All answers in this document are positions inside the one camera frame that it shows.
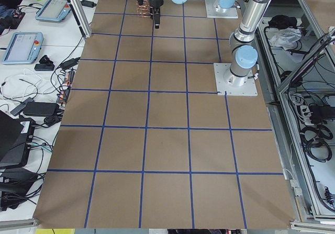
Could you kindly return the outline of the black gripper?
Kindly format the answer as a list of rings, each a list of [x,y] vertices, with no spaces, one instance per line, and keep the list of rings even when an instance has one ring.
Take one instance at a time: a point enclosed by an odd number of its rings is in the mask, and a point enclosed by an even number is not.
[[[154,28],[160,28],[160,7],[163,5],[164,0],[149,0],[150,6],[152,7],[152,19]]]

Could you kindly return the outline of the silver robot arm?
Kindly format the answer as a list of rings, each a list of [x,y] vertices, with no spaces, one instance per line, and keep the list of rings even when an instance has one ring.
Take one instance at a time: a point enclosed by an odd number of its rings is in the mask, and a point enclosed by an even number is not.
[[[187,0],[171,1],[184,4]],[[243,86],[247,82],[251,68],[257,62],[258,53],[251,46],[251,42],[270,2],[271,0],[249,0],[239,27],[229,39],[232,63],[224,73],[224,80],[230,86]]]
[[[224,13],[231,9],[236,0],[216,0],[215,8],[217,12]]]

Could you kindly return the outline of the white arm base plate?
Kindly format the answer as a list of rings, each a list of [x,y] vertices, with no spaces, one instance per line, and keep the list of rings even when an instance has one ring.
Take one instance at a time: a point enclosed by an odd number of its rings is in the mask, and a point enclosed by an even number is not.
[[[205,0],[207,18],[237,19],[236,0]]]
[[[214,63],[217,95],[257,96],[255,79],[250,69],[247,76],[237,77],[230,71],[231,63]]]

